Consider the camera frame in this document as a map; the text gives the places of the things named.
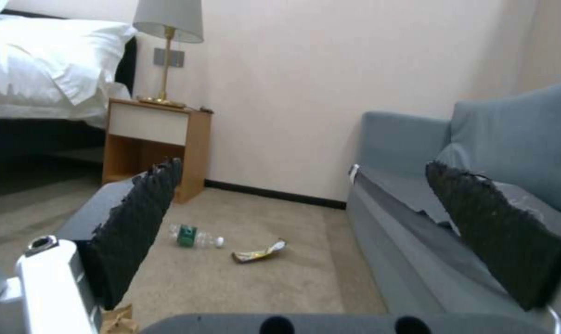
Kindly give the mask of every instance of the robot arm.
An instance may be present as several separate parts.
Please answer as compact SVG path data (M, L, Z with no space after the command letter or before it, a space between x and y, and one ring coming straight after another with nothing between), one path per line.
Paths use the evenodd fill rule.
M107 184L56 236L32 241L17 277L0 272L0 333L98 333L100 307L123 298L180 179L181 161L173 159Z

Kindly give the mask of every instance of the sofa armrest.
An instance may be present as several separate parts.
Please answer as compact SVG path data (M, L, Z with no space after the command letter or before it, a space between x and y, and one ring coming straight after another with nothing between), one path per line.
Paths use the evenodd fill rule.
M450 122L433 118L370 111L363 115L357 163L424 175L425 164L450 142Z

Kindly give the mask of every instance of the nightstand drawer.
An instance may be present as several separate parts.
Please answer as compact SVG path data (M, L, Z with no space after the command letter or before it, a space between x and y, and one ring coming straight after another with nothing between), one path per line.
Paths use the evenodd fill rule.
M189 116L149 106L111 104L109 134L185 145Z

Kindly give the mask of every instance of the table lamp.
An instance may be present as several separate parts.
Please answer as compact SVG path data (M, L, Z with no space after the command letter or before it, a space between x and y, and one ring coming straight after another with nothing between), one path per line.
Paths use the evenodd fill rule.
M187 43L204 42L201 0L140 0L134 17L134 27L141 32L167 40L159 96L144 97L140 102L185 107L184 103L167 99L169 53L172 40Z

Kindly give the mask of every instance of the crumpled wrapper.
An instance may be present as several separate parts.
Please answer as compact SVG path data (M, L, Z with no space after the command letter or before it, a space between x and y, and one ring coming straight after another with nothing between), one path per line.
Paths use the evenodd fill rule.
M132 320L132 304L103 312L101 334L137 334L140 326Z
M233 257L233 260L235 260L238 263L247 263L247 262L253 262L253 261L261 260L263 258L267 258L272 254L284 249L285 247L286 247L286 241L284 241L284 239L279 238L278 241L274 243L274 245L268 247L265 250L249 251L249 252L233 252L231 256Z

